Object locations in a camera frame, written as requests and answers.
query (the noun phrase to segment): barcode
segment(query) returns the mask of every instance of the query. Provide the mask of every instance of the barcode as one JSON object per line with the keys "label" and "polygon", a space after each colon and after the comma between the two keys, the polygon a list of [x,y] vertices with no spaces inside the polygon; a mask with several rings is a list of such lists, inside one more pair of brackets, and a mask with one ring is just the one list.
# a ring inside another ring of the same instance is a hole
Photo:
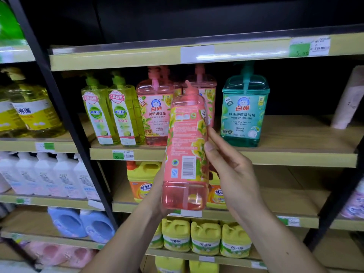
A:
{"label": "barcode", "polygon": [[196,156],[182,156],[182,179],[196,179]]}

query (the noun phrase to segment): hand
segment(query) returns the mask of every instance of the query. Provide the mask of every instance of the hand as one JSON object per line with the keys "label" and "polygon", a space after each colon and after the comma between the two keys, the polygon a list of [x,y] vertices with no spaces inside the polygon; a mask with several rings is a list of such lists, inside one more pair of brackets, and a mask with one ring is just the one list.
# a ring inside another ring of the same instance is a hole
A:
{"label": "hand", "polygon": [[225,203],[232,216],[236,219],[256,205],[265,205],[252,161],[225,142],[212,127],[208,127],[207,132],[218,149],[206,142],[206,156],[219,174]]}
{"label": "hand", "polygon": [[163,215],[163,217],[166,217],[167,214],[171,213],[170,210],[165,208],[162,205],[162,186],[164,181],[164,166],[166,163],[166,156],[164,156],[161,169],[157,172],[157,174],[154,177],[153,180],[153,186],[148,193],[148,195],[144,198],[143,202],[147,202],[148,205],[153,209],[153,211],[156,211]]}

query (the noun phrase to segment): right forearm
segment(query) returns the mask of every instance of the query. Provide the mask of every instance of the right forearm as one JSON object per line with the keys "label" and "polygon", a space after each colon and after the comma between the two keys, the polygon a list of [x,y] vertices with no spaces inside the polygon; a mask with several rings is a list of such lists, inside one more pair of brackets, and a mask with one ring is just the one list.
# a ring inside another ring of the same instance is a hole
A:
{"label": "right forearm", "polygon": [[327,272],[265,204],[257,203],[253,209],[237,211],[237,214],[237,221],[254,242],[270,272]]}

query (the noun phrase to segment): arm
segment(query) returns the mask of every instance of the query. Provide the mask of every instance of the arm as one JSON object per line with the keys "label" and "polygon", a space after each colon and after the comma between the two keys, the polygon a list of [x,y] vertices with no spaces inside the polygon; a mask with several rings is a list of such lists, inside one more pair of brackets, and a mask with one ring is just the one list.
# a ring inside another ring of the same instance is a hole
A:
{"label": "arm", "polygon": [[211,127],[205,151],[219,176],[226,206],[257,248],[269,272],[327,272],[297,237],[264,203],[252,162],[224,141]]}
{"label": "arm", "polygon": [[155,230],[168,213],[161,204],[163,173],[164,162],[150,193],[82,273],[137,272]]}

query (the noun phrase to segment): yellow liquid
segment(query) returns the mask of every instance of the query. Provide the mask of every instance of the yellow liquid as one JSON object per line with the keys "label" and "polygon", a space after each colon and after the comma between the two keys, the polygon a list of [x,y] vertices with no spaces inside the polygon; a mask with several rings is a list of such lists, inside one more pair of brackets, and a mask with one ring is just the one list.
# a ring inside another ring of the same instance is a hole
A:
{"label": "yellow liquid", "polygon": [[0,89],[0,136],[6,138],[21,138],[27,136],[27,127],[21,120],[14,108],[7,110],[9,100],[6,96],[6,90]]}
{"label": "yellow liquid", "polygon": [[[16,80],[7,87],[6,94],[15,108],[16,105],[36,107],[38,103],[34,103],[35,101],[47,104],[46,109],[28,115],[29,117],[34,115],[33,119],[25,119],[25,114],[18,111],[19,116],[26,124],[29,135],[33,138],[54,138],[66,133],[66,129],[63,127],[44,87],[29,85],[24,80]],[[30,123],[34,121],[39,121],[40,124],[31,126]]]}
{"label": "yellow liquid", "polygon": [[125,105],[126,109],[129,112],[131,126],[135,137],[135,143],[137,145],[143,144],[145,140],[145,133],[143,127],[142,114],[140,112],[140,106],[139,106],[138,96],[136,95],[137,93],[135,91],[135,87],[132,85],[125,85],[125,86],[113,85],[110,87],[109,93],[111,93],[113,90],[117,90],[125,96]]}
{"label": "yellow liquid", "polygon": [[[102,113],[103,113],[103,116],[102,116],[102,118],[100,118],[100,120],[104,119],[106,121],[106,123],[102,123],[102,124],[103,125],[106,124],[108,127],[110,134],[107,134],[107,135],[111,135],[112,142],[113,142],[112,144],[119,144],[120,138],[119,138],[118,132],[116,130],[115,122],[111,118],[111,105],[110,105],[110,102],[108,101],[108,98],[109,98],[108,97],[108,87],[105,85],[86,86],[84,88],[84,90],[82,90],[82,96],[85,94],[85,92],[92,92],[93,94],[98,96],[98,104],[100,105],[100,108],[102,109]],[[90,111],[86,106],[85,100],[83,101],[83,104],[85,105],[86,113],[89,116],[91,123],[93,124],[93,129],[95,130],[99,143],[111,145],[111,143],[102,142],[102,138],[100,138],[99,136],[104,135],[103,132],[106,132],[106,131],[101,131],[102,128],[97,128],[99,125],[97,123],[95,123],[95,118],[93,118],[90,115]]]}

